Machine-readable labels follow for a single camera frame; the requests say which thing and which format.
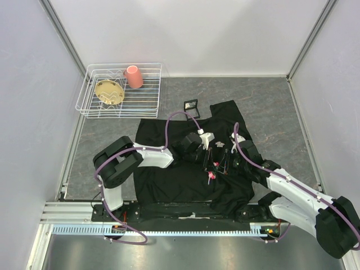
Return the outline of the black t-shirt garment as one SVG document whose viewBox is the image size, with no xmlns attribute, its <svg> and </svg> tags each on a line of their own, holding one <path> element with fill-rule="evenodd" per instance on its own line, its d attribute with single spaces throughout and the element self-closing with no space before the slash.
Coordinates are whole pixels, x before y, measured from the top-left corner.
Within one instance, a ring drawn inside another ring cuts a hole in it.
<svg viewBox="0 0 360 270">
<path fill-rule="evenodd" d="M 211 117 L 199 120 L 197 124 L 193 121 L 167 123 L 165 120 L 142 119 L 135 141 L 141 145 L 163 146 L 168 140 L 171 146 L 202 127 L 205 132 L 214 134 L 215 139 L 209 146 L 213 151 L 213 161 L 220 162 L 225 149 L 231 150 L 233 146 L 230 136 L 235 123 L 239 123 L 238 133 L 244 139 L 250 140 L 251 135 L 235 101 L 211 105 L 210 111 Z M 217 147 L 215 143 L 218 141 L 225 145 Z M 167 169 L 142 167 L 133 173 L 136 198 L 143 205 L 210 201 L 213 210 L 230 215 L 254 197 L 252 181 L 242 174 L 217 172 L 216 176 L 208 185 L 208 173 L 203 170 L 203 162 L 195 164 L 184 160 Z"/>
</svg>

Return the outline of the pink white flower brooch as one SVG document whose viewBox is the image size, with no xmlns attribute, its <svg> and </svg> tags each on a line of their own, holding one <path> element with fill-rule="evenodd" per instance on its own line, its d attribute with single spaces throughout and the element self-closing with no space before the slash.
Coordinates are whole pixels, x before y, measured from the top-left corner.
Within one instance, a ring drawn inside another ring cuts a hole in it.
<svg viewBox="0 0 360 270">
<path fill-rule="evenodd" d="M 216 161 L 211 161 L 207 167 L 206 171 L 208 173 L 208 185 L 210 185 L 211 181 L 216 179 L 216 173 L 219 169 L 219 163 Z"/>
</svg>

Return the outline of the black open jewelry box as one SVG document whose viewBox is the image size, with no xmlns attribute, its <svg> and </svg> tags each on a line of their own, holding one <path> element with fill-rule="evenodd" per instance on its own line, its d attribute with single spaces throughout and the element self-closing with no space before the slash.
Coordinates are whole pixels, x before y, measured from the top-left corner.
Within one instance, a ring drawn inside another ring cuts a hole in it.
<svg viewBox="0 0 360 270">
<path fill-rule="evenodd" d="M 183 111 L 186 112 L 186 120 L 190 121 L 193 117 L 194 119 L 200 119 L 200 113 L 198 109 L 198 99 L 188 100 L 183 103 Z"/>
</svg>

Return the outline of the yellow plate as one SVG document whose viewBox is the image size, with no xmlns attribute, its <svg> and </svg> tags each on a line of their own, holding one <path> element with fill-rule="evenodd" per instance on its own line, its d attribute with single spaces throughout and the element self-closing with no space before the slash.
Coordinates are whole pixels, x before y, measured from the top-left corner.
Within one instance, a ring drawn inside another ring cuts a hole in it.
<svg viewBox="0 0 360 270">
<path fill-rule="evenodd" d="M 123 87 L 112 80 L 101 80 L 94 88 L 97 98 L 106 105 L 117 105 L 124 100 Z"/>
</svg>

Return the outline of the white leaf brooch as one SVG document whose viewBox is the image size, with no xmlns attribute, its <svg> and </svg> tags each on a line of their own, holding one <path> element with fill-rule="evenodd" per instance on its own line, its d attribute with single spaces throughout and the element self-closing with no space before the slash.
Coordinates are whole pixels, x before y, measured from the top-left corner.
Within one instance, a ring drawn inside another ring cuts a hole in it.
<svg viewBox="0 0 360 270">
<path fill-rule="evenodd" d="M 215 143 L 215 145 L 217 147 L 223 147 L 225 144 L 223 142 L 221 142 L 221 141 L 218 141 L 218 142 Z"/>
</svg>

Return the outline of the pink cup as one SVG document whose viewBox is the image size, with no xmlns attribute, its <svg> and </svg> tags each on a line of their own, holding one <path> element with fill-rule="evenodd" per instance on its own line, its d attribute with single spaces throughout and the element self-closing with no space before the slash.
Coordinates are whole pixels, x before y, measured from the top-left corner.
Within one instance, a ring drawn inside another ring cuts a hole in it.
<svg viewBox="0 0 360 270">
<path fill-rule="evenodd" d="M 138 89 L 143 86 L 142 74 L 136 65 L 127 67 L 124 70 L 123 75 L 127 79 L 129 87 Z"/>
</svg>

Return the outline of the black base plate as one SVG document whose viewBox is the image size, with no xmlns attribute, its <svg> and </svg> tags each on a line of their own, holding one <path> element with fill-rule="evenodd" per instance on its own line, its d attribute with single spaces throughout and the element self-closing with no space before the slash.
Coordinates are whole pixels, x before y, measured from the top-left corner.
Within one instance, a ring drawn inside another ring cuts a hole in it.
<svg viewBox="0 0 360 270">
<path fill-rule="evenodd" d="M 225 215 L 210 207 L 210 202 L 156 202 L 141 205 L 137 201 L 125 201 L 112 212 L 122 222 L 143 222 L 152 219 L 202 218 L 240 223 L 278 223 L 264 205 L 249 203 L 233 214 Z"/>
</svg>

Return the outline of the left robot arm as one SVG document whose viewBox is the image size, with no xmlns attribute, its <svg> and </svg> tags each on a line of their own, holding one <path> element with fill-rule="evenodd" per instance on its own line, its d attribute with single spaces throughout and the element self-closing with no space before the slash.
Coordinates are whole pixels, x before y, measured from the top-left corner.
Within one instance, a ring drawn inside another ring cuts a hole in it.
<svg viewBox="0 0 360 270">
<path fill-rule="evenodd" d="M 191 132 L 184 139 L 166 146 L 145 146 L 122 136 L 97 153 L 93 158 L 95 179 L 99 182 L 102 201 L 107 203 L 104 215 L 111 221 L 123 216 L 122 184 L 141 167 L 167 169 L 184 160 L 199 161 L 215 139 L 213 133 L 202 129 Z"/>
</svg>

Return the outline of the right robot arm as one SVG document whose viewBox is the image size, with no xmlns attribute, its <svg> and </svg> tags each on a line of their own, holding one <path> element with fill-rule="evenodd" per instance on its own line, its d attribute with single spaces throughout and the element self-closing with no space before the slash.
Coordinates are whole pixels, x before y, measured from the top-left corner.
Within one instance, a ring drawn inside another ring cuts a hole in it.
<svg viewBox="0 0 360 270">
<path fill-rule="evenodd" d="M 359 216 L 349 199 L 335 199 L 302 183 L 277 163 L 264 160 L 254 143 L 242 136 L 233 134 L 230 140 L 229 172 L 271 190 L 257 208 L 261 220 L 289 222 L 316 238 L 336 259 L 359 250 Z"/>
</svg>

